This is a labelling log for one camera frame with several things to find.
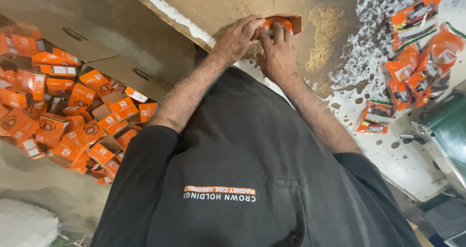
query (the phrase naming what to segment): sawdust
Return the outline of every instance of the sawdust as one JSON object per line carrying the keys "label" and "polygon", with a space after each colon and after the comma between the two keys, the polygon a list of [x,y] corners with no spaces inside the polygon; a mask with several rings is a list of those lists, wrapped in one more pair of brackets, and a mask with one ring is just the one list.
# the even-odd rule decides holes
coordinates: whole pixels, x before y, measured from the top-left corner
{"label": "sawdust", "polygon": [[309,61],[306,63],[307,72],[319,72],[332,57],[335,50],[332,43],[342,33],[346,23],[342,20],[343,15],[342,9],[326,4],[319,4],[309,12],[308,19],[316,27],[316,34],[315,47],[311,49]]}

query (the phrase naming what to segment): forearm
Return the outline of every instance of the forearm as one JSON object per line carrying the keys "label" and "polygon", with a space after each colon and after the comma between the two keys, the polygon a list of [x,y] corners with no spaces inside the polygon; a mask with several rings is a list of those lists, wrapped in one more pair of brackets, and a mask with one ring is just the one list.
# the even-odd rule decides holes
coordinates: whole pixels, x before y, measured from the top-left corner
{"label": "forearm", "polygon": [[332,153],[356,152],[361,149],[345,127],[334,117],[327,106],[308,89],[302,78],[292,76],[282,90],[316,137],[330,149]]}
{"label": "forearm", "polygon": [[183,131],[206,91],[226,67],[223,59],[209,55],[167,94],[148,125],[167,126],[178,133]]}

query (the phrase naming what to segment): hand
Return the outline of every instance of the hand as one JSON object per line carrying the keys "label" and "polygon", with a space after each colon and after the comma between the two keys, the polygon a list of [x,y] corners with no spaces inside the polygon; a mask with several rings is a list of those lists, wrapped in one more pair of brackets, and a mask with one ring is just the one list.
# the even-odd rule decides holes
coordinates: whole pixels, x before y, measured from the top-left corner
{"label": "hand", "polygon": [[254,31],[264,24],[264,18],[248,16],[237,20],[219,40],[211,55],[217,56],[225,65],[232,65],[241,59],[252,44],[258,40],[251,40]]}
{"label": "hand", "polygon": [[270,39],[263,27],[259,28],[260,44],[264,55],[257,54],[259,66],[264,75],[280,88],[289,81],[300,78],[296,66],[296,55],[291,45],[291,32],[279,23],[271,25],[274,31],[274,41]]}

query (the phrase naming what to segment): white surface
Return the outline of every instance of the white surface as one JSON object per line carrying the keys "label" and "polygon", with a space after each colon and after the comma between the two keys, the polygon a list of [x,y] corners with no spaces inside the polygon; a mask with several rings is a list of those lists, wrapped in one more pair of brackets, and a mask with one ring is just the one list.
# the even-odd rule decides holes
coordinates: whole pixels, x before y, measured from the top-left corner
{"label": "white surface", "polygon": [[[211,47],[215,45],[215,40],[210,35],[191,20],[185,18],[164,0],[150,1],[170,18],[187,26],[194,37],[204,40]],[[386,88],[385,77],[381,71],[378,71],[378,66],[387,61],[388,56],[393,56],[391,36],[386,33],[385,29],[377,29],[377,27],[379,24],[385,24],[385,15],[390,10],[404,9],[415,3],[416,0],[391,1],[357,0],[356,13],[361,26],[357,34],[348,37],[348,42],[343,48],[341,61],[345,64],[345,73],[336,73],[335,76],[331,76],[331,79],[335,82],[332,88],[336,90],[347,85],[355,85],[365,79],[369,80],[371,74],[373,74],[374,79],[363,89],[361,94],[358,94],[356,89],[352,91],[335,91],[334,96],[329,96],[326,99],[326,101],[329,101],[329,105],[338,103],[341,106],[338,110],[332,107],[330,109],[351,133],[355,133],[358,117],[365,107],[365,102],[356,104],[355,99],[365,99],[364,95],[369,94],[371,99],[387,101],[387,98],[383,95]],[[442,0],[439,13],[440,21],[448,19],[456,29],[466,31],[466,0]],[[427,40],[428,38],[424,39],[421,44],[425,44]],[[465,58],[466,53],[462,53],[458,61],[463,60],[464,62],[461,64],[457,62],[451,70],[451,88],[466,79]],[[259,66],[256,66],[256,61],[253,60],[252,64],[249,61],[249,59],[238,61],[235,66],[284,96],[283,92],[274,83],[266,78],[264,79]],[[422,151],[421,146],[415,143],[403,144],[401,142],[399,133],[404,131],[408,125],[407,116],[399,115],[398,119],[390,125],[386,135],[357,134],[355,139],[365,155],[379,167],[386,179],[413,199],[427,201],[439,194],[448,183],[443,174],[433,167],[432,158],[426,151]],[[382,140],[382,144],[376,145],[378,140]],[[393,142],[400,142],[400,146],[392,149]]]}
{"label": "white surface", "polygon": [[0,246],[46,247],[58,234],[58,218],[25,202],[0,199]]}

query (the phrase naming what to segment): shirt sleeve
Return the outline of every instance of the shirt sleeve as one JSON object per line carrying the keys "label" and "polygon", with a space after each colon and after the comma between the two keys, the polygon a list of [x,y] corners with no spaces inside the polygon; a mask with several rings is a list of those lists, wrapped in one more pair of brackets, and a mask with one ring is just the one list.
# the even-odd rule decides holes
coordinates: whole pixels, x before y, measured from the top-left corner
{"label": "shirt sleeve", "polygon": [[91,246],[145,246],[166,168],[178,142],[178,133],[165,126],[146,127],[131,139]]}

